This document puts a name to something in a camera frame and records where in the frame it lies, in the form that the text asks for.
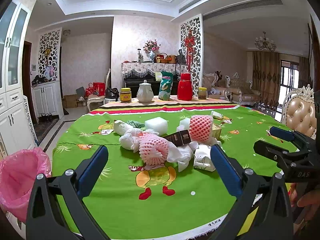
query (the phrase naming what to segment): screw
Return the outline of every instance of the screw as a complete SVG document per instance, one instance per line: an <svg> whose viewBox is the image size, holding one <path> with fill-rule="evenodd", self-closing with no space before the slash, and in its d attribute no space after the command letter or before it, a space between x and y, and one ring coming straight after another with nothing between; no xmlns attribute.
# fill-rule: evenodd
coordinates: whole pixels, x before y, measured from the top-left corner
<svg viewBox="0 0 320 240"><path fill-rule="evenodd" d="M42 173L37 175L37 179L43 179L44 175Z"/></svg>
<svg viewBox="0 0 320 240"><path fill-rule="evenodd" d="M72 169L66 170L65 174L67 176L71 176L73 174L73 170Z"/></svg>
<svg viewBox="0 0 320 240"><path fill-rule="evenodd" d="M247 168L244 170L244 173L247 174L247 175L252 175L253 174L253 170L250 169L250 168Z"/></svg>
<svg viewBox="0 0 320 240"><path fill-rule="evenodd" d="M280 173L278 173L278 172L275 174L275 177L276 177L277 179L282 179L282 175L281 175Z"/></svg>

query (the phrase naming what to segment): green tablecloth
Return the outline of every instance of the green tablecloth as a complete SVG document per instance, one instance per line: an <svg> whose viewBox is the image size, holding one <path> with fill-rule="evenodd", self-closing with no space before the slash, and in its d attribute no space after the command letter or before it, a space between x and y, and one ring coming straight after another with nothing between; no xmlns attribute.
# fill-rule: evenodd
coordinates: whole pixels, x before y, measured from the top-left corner
<svg viewBox="0 0 320 240"><path fill-rule="evenodd" d="M228 194L217 171L193 169L193 159L180 173L177 164L166 163L166 166L176 169L177 177L168 186L175 190L174 195L163 194L163 184L160 184L150 186L152 195L147 200L139 200L139 194L144 192L136 184L139 172L132 172L128 168L129 165L143 165L139 153L121 148L120 136L114 132L100 134L101 130L111 129L114 120L144 122L157 116L169 121L170 134L176 131L181 119L211 113L208 107L203 108L206 110L201 107L193 110L182 108L180 105L174 111L162 109L153 113L121 115L94 111L93 114L84 115L75 121L58 141L53 151L53 176L61 175L69 168L75 169L83 159L90 158L99 145L107 146L108 163L90 196L84 198L84 203L110 238L155 239L186 231L186 234L168 239L194 237L212 230L232 207L235 198ZM236 158L243 167L250 167L261 175L272 175L279 171L275 162L254 153L253 144L259 139L291 152L296 150L292 144L268 134L272 126L287 129L268 115L242 106L215 111L231 119L231 124L221 124L222 121L219 120L214 122L222 127L220 140L226 154ZM62 197L59 197L59 203L70 229L79 232Z"/></svg>

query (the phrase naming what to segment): blue gripper pad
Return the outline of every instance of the blue gripper pad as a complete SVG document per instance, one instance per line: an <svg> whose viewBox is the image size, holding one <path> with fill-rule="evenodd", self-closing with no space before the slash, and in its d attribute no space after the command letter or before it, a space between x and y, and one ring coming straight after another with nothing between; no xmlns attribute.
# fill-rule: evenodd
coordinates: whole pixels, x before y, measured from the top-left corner
<svg viewBox="0 0 320 240"><path fill-rule="evenodd" d="M270 134L272 136L278 137L278 138L285 140L287 142L291 142L294 140L294 135L292 134L292 132L280 129L275 126L270 128Z"/></svg>
<svg viewBox="0 0 320 240"><path fill-rule="evenodd" d="M210 155L211 161L217 169L220 178L222 179L223 184L226 186L229 194L235 196L236 198L240 197L242 194L241 178L228 161L223 150L219 145L214 145L211 147Z"/></svg>
<svg viewBox="0 0 320 240"><path fill-rule="evenodd" d="M108 161L108 149L105 146L98 148L97 151L78 180L77 195L80 199L89 196Z"/></svg>

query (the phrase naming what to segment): window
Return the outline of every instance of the window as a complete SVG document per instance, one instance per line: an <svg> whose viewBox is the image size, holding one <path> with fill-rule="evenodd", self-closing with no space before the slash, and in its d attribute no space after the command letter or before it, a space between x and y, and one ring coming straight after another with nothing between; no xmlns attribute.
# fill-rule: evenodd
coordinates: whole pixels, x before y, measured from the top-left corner
<svg viewBox="0 0 320 240"><path fill-rule="evenodd" d="M299 63L281 60L279 105L282 106L287 94L298 88Z"/></svg>

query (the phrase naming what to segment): flower vase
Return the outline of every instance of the flower vase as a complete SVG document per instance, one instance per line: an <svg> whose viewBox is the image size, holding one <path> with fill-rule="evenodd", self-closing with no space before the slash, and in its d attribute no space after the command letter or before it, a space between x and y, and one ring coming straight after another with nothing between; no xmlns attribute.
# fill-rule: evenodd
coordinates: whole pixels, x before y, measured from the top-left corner
<svg viewBox="0 0 320 240"><path fill-rule="evenodd" d="M150 51L149 58L150 60L152 60L152 62L154 61L155 57L156 57L156 54L153 51Z"/></svg>

